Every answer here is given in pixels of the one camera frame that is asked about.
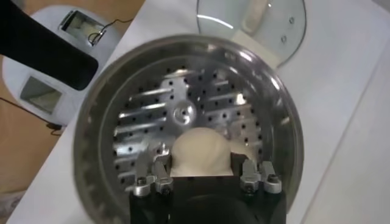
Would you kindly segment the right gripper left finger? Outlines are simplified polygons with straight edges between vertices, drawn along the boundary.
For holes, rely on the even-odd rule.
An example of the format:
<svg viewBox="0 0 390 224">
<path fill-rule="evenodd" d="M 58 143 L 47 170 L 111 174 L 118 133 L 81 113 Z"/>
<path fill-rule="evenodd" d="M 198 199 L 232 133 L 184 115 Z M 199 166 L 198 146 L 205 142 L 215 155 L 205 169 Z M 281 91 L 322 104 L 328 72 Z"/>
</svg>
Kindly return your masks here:
<svg viewBox="0 0 390 224">
<path fill-rule="evenodd" d="M 152 192 L 170 194 L 173 178 L 169 166 L 171 147 L 165 142 L 148 143 L 135 161 L 135 181 L 126 191 L 136 197 L 147 197 Z"/>
</svg>

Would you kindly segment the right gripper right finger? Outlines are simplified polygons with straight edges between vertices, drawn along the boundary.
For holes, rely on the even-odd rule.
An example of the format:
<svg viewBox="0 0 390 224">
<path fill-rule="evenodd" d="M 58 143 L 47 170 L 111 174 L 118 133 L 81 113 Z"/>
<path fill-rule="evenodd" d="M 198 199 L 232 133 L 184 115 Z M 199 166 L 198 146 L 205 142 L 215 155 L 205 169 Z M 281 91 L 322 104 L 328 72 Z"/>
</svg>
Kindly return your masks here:
<svg viewBox="0 0 390 224">
<path fill-rule="evenodd" d="M 282 181 L 277 176 L 273 163 L 263 161 L 258 164 L 245 154 L 231 153 L 231 169 L 234 175 L 239 176 L 241 189 L 253 194 L 263 185 L 263 191 L 269 194 L 282 192 Z"/>
</svg>

